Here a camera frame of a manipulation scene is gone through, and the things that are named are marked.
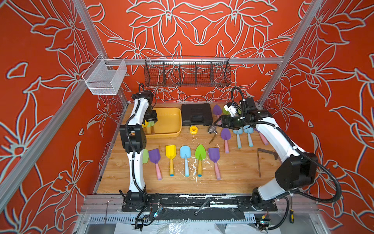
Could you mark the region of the pink handled tool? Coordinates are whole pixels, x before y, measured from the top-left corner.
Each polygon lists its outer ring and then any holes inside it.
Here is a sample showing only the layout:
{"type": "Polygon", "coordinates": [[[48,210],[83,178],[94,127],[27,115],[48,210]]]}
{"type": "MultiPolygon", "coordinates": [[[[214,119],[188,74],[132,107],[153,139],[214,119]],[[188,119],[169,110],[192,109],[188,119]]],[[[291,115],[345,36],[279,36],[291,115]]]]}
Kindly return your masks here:
{"type": "Polygon", "coordinates": [[[221,130],[221,138],[224,140],[224,145],[225,145],[225,153],[229,153],[229,145],[228,141],[231,139],[231,133],[227,128],[223,128],[221,130]]]}

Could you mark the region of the purple square shovel pink handle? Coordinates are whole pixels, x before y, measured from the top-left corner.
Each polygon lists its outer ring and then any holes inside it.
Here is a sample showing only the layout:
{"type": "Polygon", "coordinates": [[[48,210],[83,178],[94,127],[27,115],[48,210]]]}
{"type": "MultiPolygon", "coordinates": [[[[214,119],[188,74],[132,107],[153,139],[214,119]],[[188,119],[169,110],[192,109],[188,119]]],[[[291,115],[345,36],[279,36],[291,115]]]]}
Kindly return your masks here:
{"type": "Polygon", "coordinates": [[[260,136],[263,144],[264,145],[268,145],[269,142],[267,141],[266,137],[257,128],[255,128],[255,131],[258,132],[258,134],[259,134],[259,136],[260,136]]]}

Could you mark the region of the purple shovel blade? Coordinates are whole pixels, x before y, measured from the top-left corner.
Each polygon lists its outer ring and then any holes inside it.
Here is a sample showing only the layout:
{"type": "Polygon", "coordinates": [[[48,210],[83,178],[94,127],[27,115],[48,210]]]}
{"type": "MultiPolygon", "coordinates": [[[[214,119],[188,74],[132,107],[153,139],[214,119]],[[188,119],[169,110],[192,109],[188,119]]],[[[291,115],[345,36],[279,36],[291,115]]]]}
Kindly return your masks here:
{"type": "Polygon", "coordinates": [[[161,159],[159,149],[153,149],[149,151],[149,160],[155,164],[156,176],[158,180],[162,180],[162,174],[159,167],[159,161],[161,159]]]}

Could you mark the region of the yellow shovel yellow handle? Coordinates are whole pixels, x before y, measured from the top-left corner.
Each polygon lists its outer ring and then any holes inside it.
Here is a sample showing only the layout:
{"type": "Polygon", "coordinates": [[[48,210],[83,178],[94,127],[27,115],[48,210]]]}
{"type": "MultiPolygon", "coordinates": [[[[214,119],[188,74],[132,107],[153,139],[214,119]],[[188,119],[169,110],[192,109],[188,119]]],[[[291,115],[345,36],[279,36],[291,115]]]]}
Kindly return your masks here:
{"type": "Polygon", "coordinates": [[[167,145],[166,146],[166,157],[169,159],[169,175],[174,176],[173,160],[176,157],[176,145],[167,145]]]}

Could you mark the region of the light green shovel blade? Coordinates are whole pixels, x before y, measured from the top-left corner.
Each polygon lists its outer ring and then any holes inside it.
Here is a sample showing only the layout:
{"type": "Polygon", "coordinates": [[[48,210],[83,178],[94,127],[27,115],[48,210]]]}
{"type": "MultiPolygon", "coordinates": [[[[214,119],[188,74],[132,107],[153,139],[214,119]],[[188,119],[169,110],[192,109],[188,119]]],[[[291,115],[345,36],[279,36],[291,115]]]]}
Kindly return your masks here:
{"type": "Polygon", "coordinates": [[[147,149],[144,149],[142,163],[146,164],[148,163],[148,161],[149,161],[149,151],[147,149]]]}

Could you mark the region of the small green shovel wooden handle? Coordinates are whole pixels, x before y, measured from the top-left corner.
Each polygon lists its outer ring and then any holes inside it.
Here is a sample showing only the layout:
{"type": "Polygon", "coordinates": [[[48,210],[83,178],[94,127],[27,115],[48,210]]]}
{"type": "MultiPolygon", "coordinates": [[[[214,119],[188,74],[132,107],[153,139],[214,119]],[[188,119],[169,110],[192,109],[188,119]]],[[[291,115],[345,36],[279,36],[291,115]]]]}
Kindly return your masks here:
{"type": "Polygon", "coordinates": [[[195,150],[195,158],[198,160],[197,175],[201,177],[203,175],[202,162],[206,158],[206,150],[202,144],[199,144],[195,150]]]}

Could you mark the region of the blue shovel white handle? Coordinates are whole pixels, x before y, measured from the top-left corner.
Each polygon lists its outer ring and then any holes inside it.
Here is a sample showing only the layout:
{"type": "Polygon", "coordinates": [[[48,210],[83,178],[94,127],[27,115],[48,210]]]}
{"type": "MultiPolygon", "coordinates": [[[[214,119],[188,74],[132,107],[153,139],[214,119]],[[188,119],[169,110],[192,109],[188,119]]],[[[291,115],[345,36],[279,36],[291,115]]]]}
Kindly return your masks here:
{"type": "Polygon", "coordinates": [[[190,170],[189,170],[189,161],[188,159],[191,157],[191,148],[189,146],[182,146],[180,148],[180,156],[185,162],[185,176],[190,176],[190,170]]]}

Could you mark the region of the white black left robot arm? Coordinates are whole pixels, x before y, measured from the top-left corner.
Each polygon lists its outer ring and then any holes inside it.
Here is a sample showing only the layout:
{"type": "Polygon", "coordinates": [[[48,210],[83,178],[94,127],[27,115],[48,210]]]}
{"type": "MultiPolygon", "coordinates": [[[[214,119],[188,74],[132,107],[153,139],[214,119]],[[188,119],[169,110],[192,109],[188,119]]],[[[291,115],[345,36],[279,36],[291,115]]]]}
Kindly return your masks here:
{"type": "Polygon", "coordinates": [[[143,125],[157,122],[157,113],[153,109],[154,94],[147,91],[144,84],[139,84],[138,92],[133,94],[134,107],[125,124],[120,126],[120,137],[127,153],[130,166],[130,185],[125,197],[125,204],[133,209],[141,209],[151,196],[146,193],[143,176],[143,156],[147,145],[143,125]]]}

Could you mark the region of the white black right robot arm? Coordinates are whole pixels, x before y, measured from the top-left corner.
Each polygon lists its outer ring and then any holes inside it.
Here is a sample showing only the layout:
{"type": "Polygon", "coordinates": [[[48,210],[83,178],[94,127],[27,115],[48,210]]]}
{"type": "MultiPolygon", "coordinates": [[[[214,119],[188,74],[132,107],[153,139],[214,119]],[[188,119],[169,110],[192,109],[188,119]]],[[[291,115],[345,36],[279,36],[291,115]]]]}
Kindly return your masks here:
{"type": "Polygon", "coordinates": [[[338,179],[318,161],[318,157],[300,148],[277,124],[272,114],[265,109],[259,110],[253,98],[246,98],[242,90],[235,86],[231,93],[238,91],[241,100],[236,103],[232,99],[224,107],[229,115],[218,118],[224,129],[240,130],[245,127],[256,128],[271,144],[279,160],[280,167],[275,177],[265,185],[255,188],[251,195],[254,209],[262,210],[268,203],[291,194],[299,194],[305,198],[320,202],[334,203],[341,198],[342,190],[338,179]],[[302,192],[300,189],[314,183],[317,169],[322,169],[332,180],[335,194],[329,199],[321,199],[302,192]]]}

